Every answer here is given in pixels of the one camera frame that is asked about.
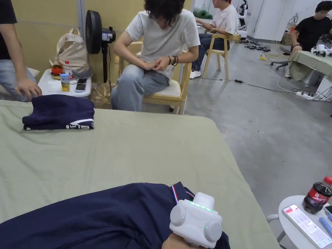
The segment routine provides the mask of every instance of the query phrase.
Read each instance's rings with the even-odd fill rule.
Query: black t-shirt
[[[304,46],[303,50],[310,50],[316,46],[319,38],[331,29],[332,24],[328,17],[321,20],[316,20],[313,16],[303,19],[295,28],[299,31],[297,41]]]
[[[0,0],[0,24],[17,23],[11,0]],[[0,33],[0,60],[10,60],[5,40]]]

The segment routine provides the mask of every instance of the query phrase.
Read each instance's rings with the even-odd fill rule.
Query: sneaker
[[[291,79],[291,75],[290,75],[290,70],[289,69],[285,73],[285,77],[288,78],[288,79]]]
[[[191,73],[190,73],[190,78],[191,78],[191,79],[199,78],[199,77],[201,77],[201,76],[202,76],[202,74],[201,74],[200,71],[191,71]]]

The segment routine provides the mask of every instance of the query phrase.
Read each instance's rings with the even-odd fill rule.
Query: concrete floor
[[[270,53],[280,53],[272,47]],[[278,78],[264,70],[268,61],[260,51],[235,44],[230,50],[231,79],[273,90]],[[207,78],[224,78],[216,71],[216,56],[211,57]],[[291,90],[303,83],[277,72],[280,86]],[[147,111],[155,107],[146,106]],[[167,112],[162,107],[158,112]],[[295,94],[272,92],[245,84],[219,80],[191,80],[185,114],[214,120],[230,147],[238,166],[265,215],[278,212],[280,202],[292,195],[306,195],[312,184],[332,173],[332,103],[306,101]],[[273,221],[279,235],[282,227]],[[285,237],[281,244],[296,249]]]

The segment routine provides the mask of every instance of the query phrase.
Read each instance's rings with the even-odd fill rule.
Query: cola bottle
[[[316,182],[303,200],[306,211],[316,214],[332,197],[332,177],[325,177],[323,182]]]

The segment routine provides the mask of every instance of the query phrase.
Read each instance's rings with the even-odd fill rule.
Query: hair
[[[332,1],[323,1],[317,5],[315,12],[332,10]]]
[[[145,0],[144,9],[150,18],[166,19],[169,25],[181,13],[185,0]]]

